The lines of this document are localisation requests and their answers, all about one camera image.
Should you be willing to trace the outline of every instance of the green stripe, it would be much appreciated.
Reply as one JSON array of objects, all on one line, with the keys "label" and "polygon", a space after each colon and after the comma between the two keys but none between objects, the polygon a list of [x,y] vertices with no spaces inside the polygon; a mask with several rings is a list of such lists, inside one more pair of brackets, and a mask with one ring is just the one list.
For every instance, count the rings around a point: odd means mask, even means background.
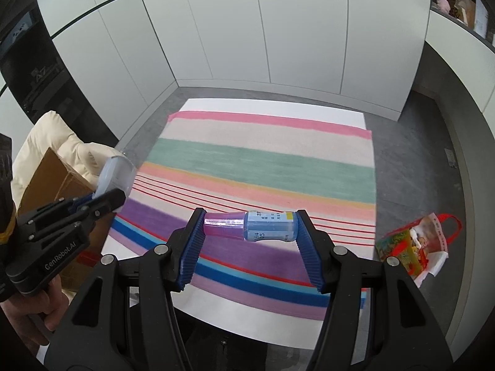
[{"label": "green stripe", "polygon": [[148,162],[228,180],[309,195],[375,203],[375,169],[258,151],[160,138]]}]

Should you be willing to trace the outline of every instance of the cream cushion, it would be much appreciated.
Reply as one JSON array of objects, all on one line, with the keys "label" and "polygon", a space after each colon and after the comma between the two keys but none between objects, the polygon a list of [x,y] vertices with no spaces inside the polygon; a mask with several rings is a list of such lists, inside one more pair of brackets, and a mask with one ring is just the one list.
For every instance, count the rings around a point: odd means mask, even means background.
[{"label": "cream cushion", "polygon": [[121,152],[109,146],[84,143],[62,117],[49,111],[33,126],[12,165],[12,198],[17,208],[48,148],[52,148],[94,187],[106,160],[112,156],[122,156]]}]

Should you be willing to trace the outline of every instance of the yellow band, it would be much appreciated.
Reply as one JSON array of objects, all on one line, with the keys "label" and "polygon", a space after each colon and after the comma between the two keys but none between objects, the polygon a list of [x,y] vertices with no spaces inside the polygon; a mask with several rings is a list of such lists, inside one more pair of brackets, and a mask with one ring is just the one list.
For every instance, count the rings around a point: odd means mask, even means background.
[{"label": "yellow band", "polygon": [[15,206],[12,211],[12,216],[11,216],[11,221],[9,221],[7,229],[5,232],[0,233],[0,245],[2,244],[7,244],[8,239],[14,233],[14,228],[15,228]]}]

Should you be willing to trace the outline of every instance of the purple translucent cap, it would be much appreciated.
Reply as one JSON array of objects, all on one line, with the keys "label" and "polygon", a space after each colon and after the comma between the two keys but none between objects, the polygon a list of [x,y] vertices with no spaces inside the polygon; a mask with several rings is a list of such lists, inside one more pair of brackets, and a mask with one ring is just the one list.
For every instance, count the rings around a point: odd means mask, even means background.
[{"label": "purple translucent cap", "polygon": [[244,217],[246,212],[211,213],[204,217],[204,234],[244,240]]}]

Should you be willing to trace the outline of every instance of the human hand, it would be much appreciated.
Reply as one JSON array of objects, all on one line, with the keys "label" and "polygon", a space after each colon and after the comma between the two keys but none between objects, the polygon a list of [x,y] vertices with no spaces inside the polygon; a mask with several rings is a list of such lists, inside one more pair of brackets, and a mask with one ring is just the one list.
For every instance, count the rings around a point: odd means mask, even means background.
[{"label": "human hand", "polygon": [[20,293],[15,293],[8,300],[0,303],[0,306],[14,330],[24,342],[26,342],[27,338],[45,346],[49,342],[27,315],[45,313],[45,326],[48,330],[53,331],[69,307],[69,299],[62,292],[60,276],[57,275],[48,284],[47,291],[40,291],[34,297],[26,297]]}]

